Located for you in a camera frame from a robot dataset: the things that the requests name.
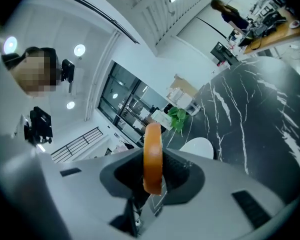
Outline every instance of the wooden table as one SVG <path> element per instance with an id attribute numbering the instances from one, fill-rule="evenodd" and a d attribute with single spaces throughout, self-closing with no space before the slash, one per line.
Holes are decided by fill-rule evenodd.
<path id="1" fill-rule="evenodd" d="M 292 42 L 294 39 L 300 37 L 300 26 L 294 29 L 289 28 L 290 23 L 293 22 L 296 18 L 283 8 L 280 8 L 278 12 L 283 17 L 286 17 L 287 22 L 279 25 L 276 28 L 276 31 L 271 33 L 270 35 L 254 40 L 246 47 L 244 54 L 247 55 L 251 53 L 261 52 L 274 46 L 282 45 L 288 41 Z"/>

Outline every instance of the glass door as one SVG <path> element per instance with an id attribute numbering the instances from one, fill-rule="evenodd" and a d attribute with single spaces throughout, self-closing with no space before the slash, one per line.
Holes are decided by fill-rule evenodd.
<path id="1" fill-rule="evenodd" d="M 156 108 L 168 102 L 118 64 L 108 76 L 98 108 L 130 140 L 142 147 Z"/>

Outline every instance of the white ceiling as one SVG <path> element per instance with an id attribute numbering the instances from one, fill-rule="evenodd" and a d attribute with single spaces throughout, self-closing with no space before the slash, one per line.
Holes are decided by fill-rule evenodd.
<path id="1" fill-rule="evenodd" d="M 56 92 L 32 100 L 34 106 L 41 107 L 51 115 L 54 134 L 85 119 L 87 97 L 94 72 L 115 31 L 112 25 L 104 23 L 95 15 L 90 16 L 90 21 L 86 20 L 86 12 L 72 9 L 73 4 L 70 3 L 66 0 L 26 0 L 17 8 L 0 34 L 2 41 L 8 36 L 16 37 L 16 52 L 19 55 L 31 46 L 55 48 L 60 64 L 64 59 L 68 59 L 75 64 L 76 70 L 82 72 L 82 79 L 79 79 L 79 82 L 74 80 L 78 86 L 75 96 L 62 90 L 64 86 L 58 86 Z M 74 48 L 78 44 L 85 45 L 85 53 L 81 60 L 74 54 Z M 75 101 L 72 110 L 66 109 L 69 101 Z"/>
<path id="2" fill-rule="evenodd" d="M 145 41 L 157 45 L 167 32 L 185 14 L 202 0 L 108 0 L 123 16 L 130 20 Z"/>

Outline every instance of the desk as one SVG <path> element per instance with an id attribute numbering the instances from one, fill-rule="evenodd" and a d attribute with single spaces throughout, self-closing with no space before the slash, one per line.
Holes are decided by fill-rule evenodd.
<path id="1" fill-rule="evenodd" d="M 278 10 L 278 12 L 283 16 L 286 17 L 287 22 L 279 25 L 276 28 L 276 31 L 271 33 L 270 35 L 266 37 L 262 37 L 261 40 L 260 38 L 254 40 L 251 44 L 249 44 L 245 51 L 244 54 L 252 54 L 252 53 L 258 53 L 267 49 L 270 49 L 274 46 L 277 45 L 282 45 L 286 43 L 287 41 L 292 42 L 294 39 L 300 37 L 300 26 L 294 29 L 289 28 L 289 24 L 293 22 L 296 18 L 291 15 L 288 11 L 285 9 L 281 8 Z"/>
<path id="2" fill-rule="evenodd" d="M 291 66 L 248 58 L 216 75 L 195 100 L 203 109 L 184 121 L 182 135 L 165 131 L 164 148 L 206 138 L 215 159 L 249 172 L 286 204 L 300 194 L 300 75 Z"/>

